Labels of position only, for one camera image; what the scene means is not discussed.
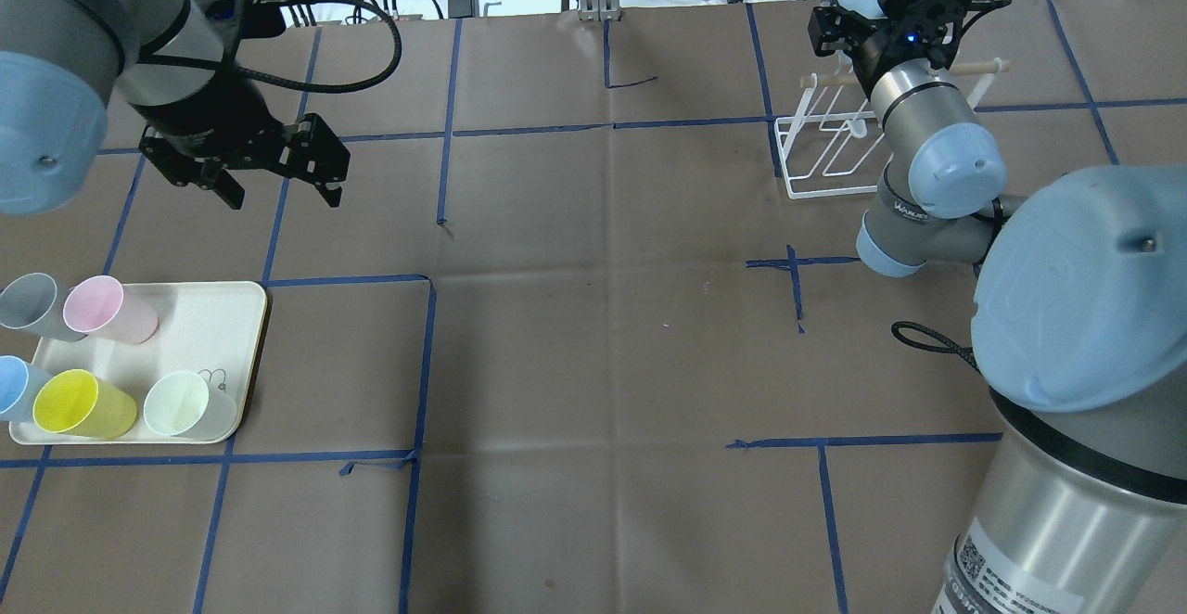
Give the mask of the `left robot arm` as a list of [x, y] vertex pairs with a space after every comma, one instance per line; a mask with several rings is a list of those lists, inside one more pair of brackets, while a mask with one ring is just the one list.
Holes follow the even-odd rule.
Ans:
[[281, 124], [236, 55], [283, 34], [281, 0], [1, 0], [1, 208], [37, 215], [85, 182], [122, 95], [139, 148], [177, 186], [243, 205], [236, 171], [315, 186], [337, 207], [351, 154], [319, 116]]

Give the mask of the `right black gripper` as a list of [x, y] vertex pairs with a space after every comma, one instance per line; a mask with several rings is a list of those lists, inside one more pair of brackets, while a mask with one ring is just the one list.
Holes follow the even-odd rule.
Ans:
[[862, 19], [851, 29], [849, 59], [867, 96], [891, 69], [925, 58], [932, 68], [952, 65], [961, 23], [975, 0], [877, 0], [884, 19]]

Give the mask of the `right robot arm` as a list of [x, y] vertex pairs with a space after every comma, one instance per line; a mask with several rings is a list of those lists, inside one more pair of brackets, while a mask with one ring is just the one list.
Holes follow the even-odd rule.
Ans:
[[972, 359], [1004, 420], [937, 613], [1123, 613], [1183, 526], [1183, 166], [1026, 198], [951, 78], [997, 0], [832, 0], [893, 158], [856, 246], [880, 276], [978, 262]]

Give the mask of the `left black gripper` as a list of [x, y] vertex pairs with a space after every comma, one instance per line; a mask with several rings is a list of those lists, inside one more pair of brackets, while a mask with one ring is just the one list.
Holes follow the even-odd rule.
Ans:
[[197, 184], [233, 210], [241, 210], [245, 188], [229, 173], [237, 169], [275, 169], [301, 181], [338, 208], [351, 153], [326, 120], [309, 112], [291, 125], [271, 114], [258, 86], [203, 86], [169, 105], [140, 105], [147, 128], [139, 148], [173, 185]]

